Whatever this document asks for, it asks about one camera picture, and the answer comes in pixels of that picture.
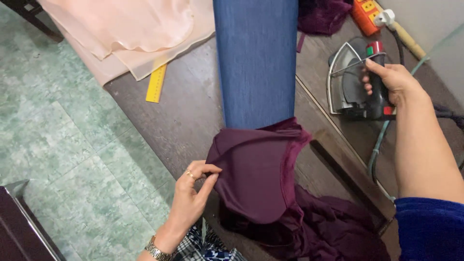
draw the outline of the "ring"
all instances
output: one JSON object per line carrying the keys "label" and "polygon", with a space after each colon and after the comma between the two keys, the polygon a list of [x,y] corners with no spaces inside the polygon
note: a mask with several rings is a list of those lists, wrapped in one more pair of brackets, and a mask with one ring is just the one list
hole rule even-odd
{"label": "ring", "polygon": [[190,177],[192,177],[192,179],[194,179],[195,181],[197,181],[197,178],[193,176],[192,172],[190,170],[187,170],[185,172],[185,174],[189,175]]}

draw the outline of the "green button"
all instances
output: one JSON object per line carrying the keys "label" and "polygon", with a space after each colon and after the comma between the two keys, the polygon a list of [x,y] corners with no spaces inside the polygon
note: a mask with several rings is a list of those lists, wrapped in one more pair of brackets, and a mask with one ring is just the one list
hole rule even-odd
{"label": "green button", "polygon": [[374,48],[370,46],[368,49],[366,49],[367,56],[371,56],[374,54]]}

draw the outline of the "patterned clothing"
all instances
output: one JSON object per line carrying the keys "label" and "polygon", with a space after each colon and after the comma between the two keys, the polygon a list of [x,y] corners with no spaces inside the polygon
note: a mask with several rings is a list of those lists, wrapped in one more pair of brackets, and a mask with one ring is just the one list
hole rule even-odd
{"label": "patterned clothing", "polygon": [[174,261],[246,261],[237,249],[227,250],[208,223],[204,241],[201,228],[193,225],[177,251]]}

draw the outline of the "woman's left hand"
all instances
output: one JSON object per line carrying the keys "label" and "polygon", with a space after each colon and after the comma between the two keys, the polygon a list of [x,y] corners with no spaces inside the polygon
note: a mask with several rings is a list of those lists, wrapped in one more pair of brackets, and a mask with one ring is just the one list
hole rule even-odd
{"label": "woman's left hand", "polygon": [[[200,218],[205,210],[206,201],[222,169],[205,164],[206,161],[193,161],[175,184],[175,193],[168,220],[156,232],[154,245],[164,253],[173,253],[190,227]],[[197,193],[193,188],[195,181],[206,178],[205,173],[212,174],[205,180]]]}

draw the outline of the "green cable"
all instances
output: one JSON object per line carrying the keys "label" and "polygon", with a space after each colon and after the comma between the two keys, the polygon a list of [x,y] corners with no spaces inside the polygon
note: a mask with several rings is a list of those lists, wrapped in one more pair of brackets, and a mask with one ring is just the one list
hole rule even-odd
{"label": "green cable", "polygon": [[[464,23],[462,23],[460,26],[458,26],[456,29],[454,29],[450,34],[448,34],[445,38],[441,39],[437,44],[435,44],[432,49],[417,63],[417,65],[412,69],[411,75],[414,76],[414,74],[417,72],[419,67],[421,67],[424,62],[426,62],[429,58],[430,55],[437,51],[439,48],[441,48],[445,43],[447,43],[450,39],[458,35],[460,32],[464,31]],[[372,150],[371,157],[369,159],[369,163],[367,165],[367,170],[369,172],[369,176],[373,177],[373,179],[377,181],[377,178],[375,177],[375,163],[377,161],[377,156],[379,155],[379,149],[380,149],[380,144],[382,143],[383,137],[385,136],[385,132],[387,131],[388,125],[390,124],[390,121],[385,121],[383,123],[382,129],[380,130],[379,136],[377,137],[377,142],[375,143],[374,149]],[[393,196],[388,195],[390,200],[394,201],[396,198]]]}

